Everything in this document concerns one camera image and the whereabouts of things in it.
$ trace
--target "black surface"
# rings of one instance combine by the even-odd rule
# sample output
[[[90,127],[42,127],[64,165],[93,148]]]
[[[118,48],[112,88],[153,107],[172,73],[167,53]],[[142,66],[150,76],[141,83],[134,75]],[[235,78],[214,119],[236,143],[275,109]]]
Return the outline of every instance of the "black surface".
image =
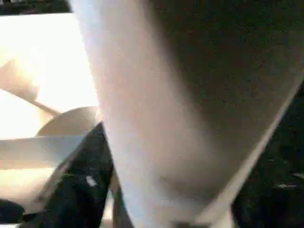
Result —
[[[0,16],[68,12],[71,12],[71,10],[64,0],[27,0],[14,3],[7,2],[0,5]]]
[[[0,224],[16,224],[21,222],[24,208],[7,199],[0,199]]]
[[[55,170],[37,199],[43,212],[21,227],[98,228],[112,176],[112,158],[102,124]],[[87,177],[95,180],[90,186]]]

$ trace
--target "dark fabric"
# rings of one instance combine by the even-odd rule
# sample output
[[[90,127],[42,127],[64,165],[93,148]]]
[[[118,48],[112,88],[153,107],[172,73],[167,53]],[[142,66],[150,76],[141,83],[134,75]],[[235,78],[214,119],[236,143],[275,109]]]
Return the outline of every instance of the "dark fabric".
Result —
[[[303,228],[304,89],[300,88],[264,153],[238,194],[240,228]]]
[[[0,199],[0,224],[19,223],[22,219],[24,208],[7,199]]]
[[[44,211],[29,223],[35,228],[98,228],[113,164],[103,126],[99,124],[54,172],[37,200]]]

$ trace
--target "white surface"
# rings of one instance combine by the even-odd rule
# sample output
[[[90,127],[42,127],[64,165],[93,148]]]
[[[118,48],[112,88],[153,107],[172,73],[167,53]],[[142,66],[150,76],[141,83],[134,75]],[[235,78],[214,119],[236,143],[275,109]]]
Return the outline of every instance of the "white surface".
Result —
[[[0,140],[0,170],[56,167],[84,135]]]
[[[40,108],[0,89],[0,140],[34,137],[52,117]]]
[[[0,88],[26,93],[38,86],[35,101],[59,113],[98,105],[73,14],[1,16],[0,28]],[[16,77],[16,85],[7,84]]]

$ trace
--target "black object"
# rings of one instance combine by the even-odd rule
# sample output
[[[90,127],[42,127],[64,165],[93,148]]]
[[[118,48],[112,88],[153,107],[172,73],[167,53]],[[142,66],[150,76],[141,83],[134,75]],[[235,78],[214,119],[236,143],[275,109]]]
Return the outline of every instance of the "black object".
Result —
[[[304,87],[281,123],[233,204],[240,228],[303,228]]]
[[[102,124],[55,170],[37,199],[44,211],[20,227],[98,228],[113,164]]]
[[[71,12],[69,5],[64,0],[27,0],[21,2],[6,1],[3,5],[0,5],[0,16],[69,12]]]
[[[22,220],[24,208],[7,199],[0,199],[0,224],[16,224]]]

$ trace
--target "white tube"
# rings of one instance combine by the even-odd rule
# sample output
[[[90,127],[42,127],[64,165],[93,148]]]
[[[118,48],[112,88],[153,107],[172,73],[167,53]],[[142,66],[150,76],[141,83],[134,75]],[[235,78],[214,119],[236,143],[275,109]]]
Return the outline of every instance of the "white tube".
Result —
[[[235,34],[222,40],[213,47],[219,66],[200,71],[199,89],[191,90],[141,1],[70,3],[134,225],[170,228],[195,221],[246,163],[227,197],[198,220],[222,217],[303,79],[303,33],[267,31],[275,39],[258,47],[240,43]],[[252,42],[257,37],[249,36]],[[278,40],[292,45],[284,49]],[[201,42],[201,64],[214,64],[211,42]]]

